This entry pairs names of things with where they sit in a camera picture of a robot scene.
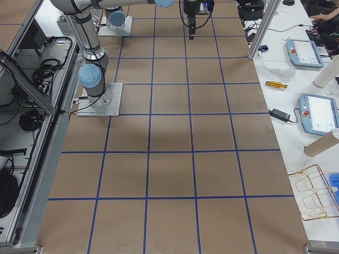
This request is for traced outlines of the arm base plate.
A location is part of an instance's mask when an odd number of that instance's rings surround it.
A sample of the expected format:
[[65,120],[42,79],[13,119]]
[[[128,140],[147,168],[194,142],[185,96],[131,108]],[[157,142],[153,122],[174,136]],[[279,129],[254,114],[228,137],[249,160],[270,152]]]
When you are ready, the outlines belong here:
[[122,26],[114,26],[103,16],[99,26],[100,37],[129,37],[131,36],[132,16],[127,16]]
[[94,97],[79,102],[78,117],[106,117],[119,116],[123,83],[106,83],[106,91],[95,102]]

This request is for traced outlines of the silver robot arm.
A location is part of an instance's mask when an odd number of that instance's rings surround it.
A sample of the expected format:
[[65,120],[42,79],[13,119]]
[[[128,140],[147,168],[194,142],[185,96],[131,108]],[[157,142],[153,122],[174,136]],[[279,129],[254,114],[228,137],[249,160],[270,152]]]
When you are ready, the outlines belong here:
[[[144,5],[144,4],[155,4],[162,8],[168,8],[173,5],[175,1],[51,1],[52,5],[58,10],[62,11],[70,22],[70,28],[73,31],[77,42],[83,47],[84,57],[87,62],[98,64],[103,70],[101,70],[102,78],[100,82],[104,81],[104,72],[108,64],[108,55],[101,47],[99,42],[99,36],[97,35],[94,25],[92,23],[91,9],[101,10],[103,9],[106,13],[106,20],[112,26],[119,26],[113,24],[114,13],[120,11],[122,6],[129,5]],[[190,40],[194,39],[196,29],[202,28],[205,23],[210,19],[214,8],[214,1],[207,3],[208,1],[183,1],[183,12],[188,17],[189,24],[185,24],[182,13],[181,4],[179,3],[180,16],[182,23],[189,28]],[[199,15],[201,4],[206,4],[206,10],[209,13],[209,17],[206,22],[201,26],[196,26],[195,17]]]
[[105,8],[104,11],[108,30],[119,31],[128,28],[127,16],[122,6]]

